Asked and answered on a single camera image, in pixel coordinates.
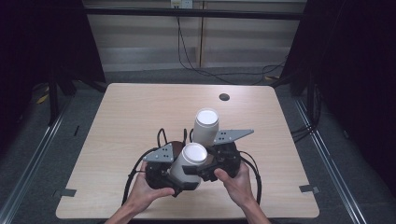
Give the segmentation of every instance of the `person's arm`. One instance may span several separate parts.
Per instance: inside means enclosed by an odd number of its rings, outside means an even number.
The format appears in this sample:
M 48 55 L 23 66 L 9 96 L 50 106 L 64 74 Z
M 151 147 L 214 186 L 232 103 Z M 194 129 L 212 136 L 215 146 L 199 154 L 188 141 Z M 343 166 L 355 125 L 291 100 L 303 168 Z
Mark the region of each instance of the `person's arm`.
M 143 161 L 141 171 L 144 171 L 147 163 Z M 137 214 L 146 210 L 154 200 L 174 194 L 171 188 L 152 189 L 146 182 L 146 174 L 139 173 L 132 187 L 131 193 L 125 204 L 108 220 L 106 224 L 128 223 Z
M 271 224 L 253 196 L 248 167 L 241 161 L 239 172 L 234 178 L 221 170 L 215 170 L 215 176 L 224 184 L 231 199 L 242 209 L 249 224 Z

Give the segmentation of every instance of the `white cup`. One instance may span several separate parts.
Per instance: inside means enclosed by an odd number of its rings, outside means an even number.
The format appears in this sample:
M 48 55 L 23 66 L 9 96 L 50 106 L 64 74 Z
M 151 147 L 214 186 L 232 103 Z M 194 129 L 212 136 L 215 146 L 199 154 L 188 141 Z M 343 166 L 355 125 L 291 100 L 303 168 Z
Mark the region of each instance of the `white cup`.
M 192 142 L 204 147 L 213 146 L 216 134 L 219 131 L 219 115 L 212 108 L 200 109 L 195 117 Z
M 201 183 L 201 177 L 198 175 L 184 174 L 183 165 L 199 166 L 206 162 L 207 151 L 197 143 L 188 143 L 178 155 L 176 161 L 172 164 L 169 171 L 170 176 L 176 178 L 182 183 Z

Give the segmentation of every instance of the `wall outlet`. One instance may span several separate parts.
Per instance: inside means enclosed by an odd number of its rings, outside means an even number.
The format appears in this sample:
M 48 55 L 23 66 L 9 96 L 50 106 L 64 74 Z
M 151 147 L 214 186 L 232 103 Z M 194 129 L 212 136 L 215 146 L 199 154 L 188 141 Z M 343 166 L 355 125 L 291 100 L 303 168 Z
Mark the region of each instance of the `wall outlet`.
M 192 0 L 181 0 L 181 7 L 192 9 Z
M 171 8 L 181 8 L 181 1 L 182 0 L 171 0 Z

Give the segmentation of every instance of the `white lid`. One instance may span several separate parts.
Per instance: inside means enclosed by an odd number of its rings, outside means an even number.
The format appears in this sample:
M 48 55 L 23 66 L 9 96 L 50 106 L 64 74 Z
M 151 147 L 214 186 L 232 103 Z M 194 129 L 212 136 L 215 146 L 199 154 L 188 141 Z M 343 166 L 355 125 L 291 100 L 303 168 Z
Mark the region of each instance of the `white lid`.
M 197 120 L 202 126 L 213 126 L 218 122 L 218 113 L 213 109 L 202 109 L 198 111 Z
M 198 143 L 188 143 L 182 151 L 184 159 L 189 163 L 200 165 L 206 161 L 207 151 Z

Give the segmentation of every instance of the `light wood tabletop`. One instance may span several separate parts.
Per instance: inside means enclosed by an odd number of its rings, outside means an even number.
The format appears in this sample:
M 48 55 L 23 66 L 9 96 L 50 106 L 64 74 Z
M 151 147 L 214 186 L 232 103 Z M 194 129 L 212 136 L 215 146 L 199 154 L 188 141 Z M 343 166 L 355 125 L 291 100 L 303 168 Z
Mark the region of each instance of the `light wood tabletop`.
M 219 96 L 226 93 L 230 100 Z M 182 141 L 204 107 L 219 113 L 219 128 L 253 129 L 237 140 L 262 176 L 261 208 L 268 217 L 316 217 L 312 192 L 301 193 L 308 180 L 274 89 L 270 87 L 181 84 L 111 84 L 70 176 L 59 218 L 109 218 L 120 207 L 128 174 L 138 158 L 157 146 L 165 129 L 168 141 Z M 250 172 L 253 194 L 256 179 Z M 245 217 L 220 181 L 202 182 L 198 189 L 165 197 L 135 218 L 224 219 Z

